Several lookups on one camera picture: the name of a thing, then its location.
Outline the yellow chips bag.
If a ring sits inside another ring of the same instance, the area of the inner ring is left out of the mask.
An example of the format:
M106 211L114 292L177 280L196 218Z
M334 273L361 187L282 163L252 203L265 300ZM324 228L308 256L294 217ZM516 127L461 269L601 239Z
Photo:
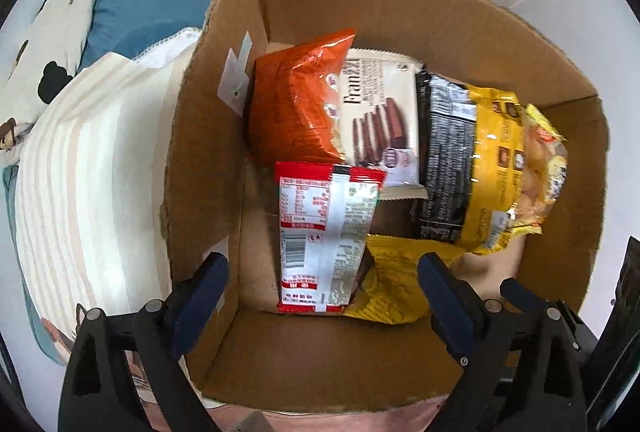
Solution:
M540 235L567 176L565 138L529 103L522 111L525 167L521 196L511 226L513 236Z

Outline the yellow snack packet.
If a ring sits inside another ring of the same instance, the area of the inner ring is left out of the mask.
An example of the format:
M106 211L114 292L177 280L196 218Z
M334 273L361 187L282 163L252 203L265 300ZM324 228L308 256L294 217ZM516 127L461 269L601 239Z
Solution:
M418 280L419 259L425 253L436 253L448 267L464 254L450 243L375 235L368 236L367 251L372 266L343 315L386 325L413 323L430 312Z

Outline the striped cat print blanket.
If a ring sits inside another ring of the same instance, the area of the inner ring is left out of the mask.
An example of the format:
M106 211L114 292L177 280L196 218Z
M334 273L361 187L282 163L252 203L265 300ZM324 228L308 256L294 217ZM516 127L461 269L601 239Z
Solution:
M171 123L200 35L184 28L134 59L104 54L24 142L15 244L44 352L61 364L89 309L134 313L170 293L160 208Z

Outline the red white snack packet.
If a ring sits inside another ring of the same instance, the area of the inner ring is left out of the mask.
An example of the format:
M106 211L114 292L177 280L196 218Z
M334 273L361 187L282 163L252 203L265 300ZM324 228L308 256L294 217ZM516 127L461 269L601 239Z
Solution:
M385 173L283 161L274 173L279 185L278 311L341 313L357 283Z

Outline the bear print pillow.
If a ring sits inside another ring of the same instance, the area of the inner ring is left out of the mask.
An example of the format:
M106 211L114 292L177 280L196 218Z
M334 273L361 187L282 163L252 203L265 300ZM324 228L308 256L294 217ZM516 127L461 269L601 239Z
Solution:
M96 0L43 0L1 80L1 165L17 163L47 106L77 73Z

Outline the white Franzzi cookie pack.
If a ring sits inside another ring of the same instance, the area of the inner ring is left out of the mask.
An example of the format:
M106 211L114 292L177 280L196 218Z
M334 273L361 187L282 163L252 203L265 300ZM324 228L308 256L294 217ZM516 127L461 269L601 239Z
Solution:
M340 77L346 162L385 173L383 200L425 199L420 179L418 85L423 63L396 52L352 48Z

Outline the brown cardboard box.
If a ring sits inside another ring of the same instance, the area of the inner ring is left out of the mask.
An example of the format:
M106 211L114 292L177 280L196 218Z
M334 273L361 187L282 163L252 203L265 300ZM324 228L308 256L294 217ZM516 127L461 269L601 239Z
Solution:
M357 42L408 54L458 82L512 90L564 136L558 202L522 253L472 257L462 275L491 295L511 266L537 295L578 308L602 231L608 122L585 75L491 0L212 0L183 75L165 175L171 276L189 278L227 242L224 306L189 355L191 379L217 402L279 412L374 412L447 394L461 368L427 319L386 326L276 310L276 184L247 158L244 123L219 97L228 54L252 57L354 28Z

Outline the black yellow snack bag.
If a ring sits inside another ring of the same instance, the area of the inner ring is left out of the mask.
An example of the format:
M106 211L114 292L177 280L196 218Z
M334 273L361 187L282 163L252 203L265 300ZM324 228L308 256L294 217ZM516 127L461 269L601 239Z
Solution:
M411 236L478 255L511 238L525 167L524 127L515 92L416 74L420 181Z

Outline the orange snack bag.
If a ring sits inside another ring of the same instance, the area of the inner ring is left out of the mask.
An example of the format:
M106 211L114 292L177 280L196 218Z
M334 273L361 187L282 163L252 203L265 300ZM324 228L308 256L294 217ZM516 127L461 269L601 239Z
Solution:
M345 28L256 60L248 117L255 161L345 161L338 81L355 36Z

